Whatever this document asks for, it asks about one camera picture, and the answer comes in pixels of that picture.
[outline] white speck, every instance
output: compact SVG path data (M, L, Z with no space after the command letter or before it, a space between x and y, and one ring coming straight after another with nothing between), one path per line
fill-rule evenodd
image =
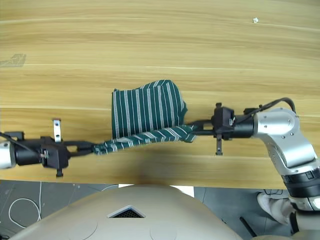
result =
M257 23L259 22L259 18L255 17L254 19L252 19L252 22L253 22L254 24L257 24Z

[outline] white cable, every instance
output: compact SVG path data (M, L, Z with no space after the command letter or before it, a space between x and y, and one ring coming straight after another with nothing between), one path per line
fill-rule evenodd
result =
M13 218L11 217L11 208L12 208L12 206L13 206L16 202L18 202L18 201L20 201L20 200L28 201L28 202L32 203L32 204L35 206L35 208L36 208L36 210L37 210L37 212L38 212L37 222L40 221L40 220L41 220L41 192L42 192L42 181L40 182L40 190L39 190L39 206L37 205L37 203L36 203L35 201L33 201L33 200L29 199L29 198L25 198L25 197L21 197L21 198L18 198L18 199L16 199L16 200L14 200L14 201L11 203L11 205L10 205L10 207L9 207L9 212L8 212L10 221L13 222L15 225L18 225L19 227L23 228L23 229L26 228L26 226L22 226L20 223L16 222L16 221L13 220Z
M113 184L113 185L107 186L104 189L102 189L101 192L108 189L108 188L115 187L115 186L118 186L118 184Z

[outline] green towel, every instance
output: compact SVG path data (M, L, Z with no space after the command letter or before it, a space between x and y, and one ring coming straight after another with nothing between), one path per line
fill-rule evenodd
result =
M112 93L112 140L93 146L97 155L137 145L192 143L194 126L184 125L186 103L171 80L159 80Z

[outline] wooden table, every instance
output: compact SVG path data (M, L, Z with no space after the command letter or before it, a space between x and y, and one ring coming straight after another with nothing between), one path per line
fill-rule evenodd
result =
M320 2L315 0L0 0L0 129L27 138L111 138L111 92L171 79L185 121L210 118L216 102L256 107L294 100L305 136L320 150ZM64 177L39 165L0 179L283 188L258 139L164 143L74 158Z

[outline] floor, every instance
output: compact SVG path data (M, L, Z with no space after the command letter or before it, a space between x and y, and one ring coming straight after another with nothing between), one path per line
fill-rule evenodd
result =
M41 215L46 217L75 201L94 194L110 186L110 184L72 184L42 183ZM9 217L9 207L18 198L29 198L38 203L39 182L1 181L0 182L0 233L13 236L22 230L13 224ZM257 235L290 236L290 227L281 225L268 216L257 203L257 193L261 189L211 188L195 187L194 195L213 213L222 219L230 228L238 233L243 240L250 240L251 235L240 222L242 216L250 224ZM38 219L36 208L26 201L18 201L11 209L11 216L24 226L31 225Z

